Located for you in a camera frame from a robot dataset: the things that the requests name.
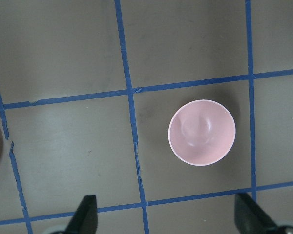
bowl rim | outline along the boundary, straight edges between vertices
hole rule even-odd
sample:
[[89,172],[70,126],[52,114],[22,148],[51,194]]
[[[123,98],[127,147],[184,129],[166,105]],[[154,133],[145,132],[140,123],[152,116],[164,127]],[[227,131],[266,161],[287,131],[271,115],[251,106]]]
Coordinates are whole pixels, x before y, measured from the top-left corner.
[[[171,143],[171,139],[170,139],[170,130],[171,130],[171,125],[173,123],[173,121],[175,120],[176,116],[187,106],[189,105],[192,105],[194,103],[197,103],[197,102],[211,102],[211,103],[214,103],[214,104],[217,104],[218,106],[220,106],[222,109],[224,109],[230,116],[230,119],[232,121],[232,125],[233,125],[233,130],[234,130],[234,133],[233,133],[233,138],[232,138],[232,142],[230,143],[230,146],[228,147],[228,149],[225,151],[225,153],[223,155],[221,155],[220,157],[218,157],[216,160],[212,161],[212,162],[209,162],[209,163],[203,163],[203,164],[196,164],[196,163],[191,163],[191,162],[188,162],[186,160],[184,160],[183,158],[181,158],[177,152],[174,150],[173,146],[172,146],[172,143]],[[213,101],[213,100],[207,100],[207,99],[200,99],[200,100],[195,100],[195,101],[191,101],[185,105],[183,105],[182,107],[180,107],[176,113],[173,115],[173,117],[171,118],[171,121],[170,121],[170,124],[169,124],[169,128],[168,128],[168,141],[169,141],[169,145],[170,145],[170,148],[172,149],[172,151],[174,152],[174,154],[180,159],[182,160],[183,162],[187,163],[187,164],[190,164],[190,165],[193,165],[193,166],[208,166],[208,165],[211,165],[211,164],[214,164],[218,161],[220,161],[221,159],[223,159],[228,153],[229,151],[231,150],[233,144],[234,144],[234,141],[235,141],[235,135],[236,135],[236,127],[235,127],[235,122],[234,122],[234,119],[232,117],[232,114],[229,112],[229,110],[224,107],[222,104],[216,102],[216,101]]]

gray floor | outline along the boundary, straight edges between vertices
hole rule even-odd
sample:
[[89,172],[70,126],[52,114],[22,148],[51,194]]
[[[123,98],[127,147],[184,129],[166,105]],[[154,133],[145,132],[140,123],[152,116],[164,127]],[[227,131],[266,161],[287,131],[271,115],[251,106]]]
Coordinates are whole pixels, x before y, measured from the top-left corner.
[[[239,189],[256,189],[273,219],[293,223],[293,0],[251,0],[254,74],[246,2],[121,1],[150,234],[238,233]],[[99,234],[148,233],[126,89],[114,1],[0,1],[0,110],[9,130],[6,140],[0,117],[0,234],[63,227],[88,194],[102,208]],[[197,99],[223,104],[237,129],[229,154],[206,167],[179,160],[167,139],[175,111]],[[168,200],[178,197],[186,198]]]

pink bowl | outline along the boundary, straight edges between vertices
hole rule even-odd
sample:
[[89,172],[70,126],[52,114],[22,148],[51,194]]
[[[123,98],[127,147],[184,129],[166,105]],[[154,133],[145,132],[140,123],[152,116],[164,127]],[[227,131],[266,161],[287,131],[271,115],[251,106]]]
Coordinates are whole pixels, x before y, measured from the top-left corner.
[[223,105],[211,100],[197,100],[181,107],[168,129],[173,152],[194,166],[221,160],[231,149],[234,138],[232,115]]

gray surface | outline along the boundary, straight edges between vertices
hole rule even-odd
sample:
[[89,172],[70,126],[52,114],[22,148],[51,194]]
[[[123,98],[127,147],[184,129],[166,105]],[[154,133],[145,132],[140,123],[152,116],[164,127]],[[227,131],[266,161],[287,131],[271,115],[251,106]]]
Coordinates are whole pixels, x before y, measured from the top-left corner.
[[293,0],[252,0],[254,71],[293,69]]
[[257,201],[278,224],[293,225],[293,187],[260,191]]
[[8,110],[31,216],[140,202],[126,96]]
[[293,181],[293,76],[255,81],[257,185]]
[[9,158],[11,142],[6,141],[0,119],[0,220],[23,218],[16,182]]
[[27,233],[24,223],[0,226],[0,234],[25,234]]
[[140,208],[99,213],[98,222],[97,234],[144,233]]
[[241,0],[122,1],[133,86],[247,74]]
[[151,234],[238,234],[234,225],[234,196],[150,206]]
[[[236,122],[229,154],[206,167],[188,165],[172,152],[167,132],[174,113],[197,99],[223,104]],[[139,162],[147,200],[218,192],[251,186],[248,82],[141,93],[135,95]]]
[[113,1],[0,1],[5,103],[126,88]]

bowl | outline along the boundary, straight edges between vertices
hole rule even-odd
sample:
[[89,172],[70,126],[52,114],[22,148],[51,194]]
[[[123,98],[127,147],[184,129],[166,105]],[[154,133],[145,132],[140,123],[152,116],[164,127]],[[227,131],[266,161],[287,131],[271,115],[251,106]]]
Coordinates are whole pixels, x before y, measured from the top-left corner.
[[175,155],[194,166],[221,160],[235,139],[235,123],[230,112],[218,102],[196,100],[181,107],[168,129],[169,144]]

